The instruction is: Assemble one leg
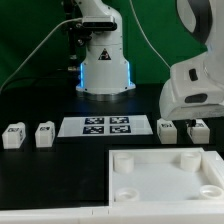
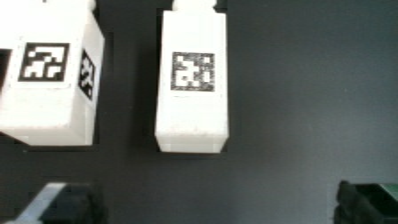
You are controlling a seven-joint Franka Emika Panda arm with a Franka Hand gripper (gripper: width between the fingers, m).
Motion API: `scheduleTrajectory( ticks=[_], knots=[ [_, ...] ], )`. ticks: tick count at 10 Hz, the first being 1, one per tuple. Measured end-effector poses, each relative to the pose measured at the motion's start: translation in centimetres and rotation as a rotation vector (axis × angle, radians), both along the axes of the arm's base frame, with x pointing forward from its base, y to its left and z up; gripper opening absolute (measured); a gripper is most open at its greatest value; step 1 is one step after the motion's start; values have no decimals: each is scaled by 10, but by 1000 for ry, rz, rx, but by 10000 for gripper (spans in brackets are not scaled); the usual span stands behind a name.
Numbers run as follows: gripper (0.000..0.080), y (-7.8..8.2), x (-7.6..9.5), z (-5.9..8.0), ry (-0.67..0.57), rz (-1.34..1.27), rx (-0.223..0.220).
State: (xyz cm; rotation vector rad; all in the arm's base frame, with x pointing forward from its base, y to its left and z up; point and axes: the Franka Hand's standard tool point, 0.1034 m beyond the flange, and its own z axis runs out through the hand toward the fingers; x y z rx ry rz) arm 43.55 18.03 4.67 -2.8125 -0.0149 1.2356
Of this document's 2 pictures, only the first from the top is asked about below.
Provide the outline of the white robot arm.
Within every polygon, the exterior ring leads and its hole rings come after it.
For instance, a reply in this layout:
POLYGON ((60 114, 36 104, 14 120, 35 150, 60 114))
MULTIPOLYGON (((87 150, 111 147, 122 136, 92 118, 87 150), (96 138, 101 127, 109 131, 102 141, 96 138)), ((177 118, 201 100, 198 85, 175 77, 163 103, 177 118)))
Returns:
MULTIPOLYGON (((170 69, 162 89, 159 108, 165 120, 224 116, 224 0, 175 0, 179 18, 187 31, 207 50, 170 69)), ((76 67, 81 96, 98 100, 135 89, 130 66, 123 55, 122 17, 102 0, 64 0, 67 13, 78 6, 81 17, 69 25, 86 57, 76 67)))

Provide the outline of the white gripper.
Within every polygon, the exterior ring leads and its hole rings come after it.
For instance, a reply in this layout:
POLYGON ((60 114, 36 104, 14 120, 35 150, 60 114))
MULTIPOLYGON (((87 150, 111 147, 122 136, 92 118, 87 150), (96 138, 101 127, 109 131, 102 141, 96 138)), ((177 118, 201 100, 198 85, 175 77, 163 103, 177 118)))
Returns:
POLYGON ((196 120, 224 116, 224 86, 216 84, 204 65, 206 54, 200 54, 173 65, 170 78, 161 91, 159 108, 163 119, 196 120))

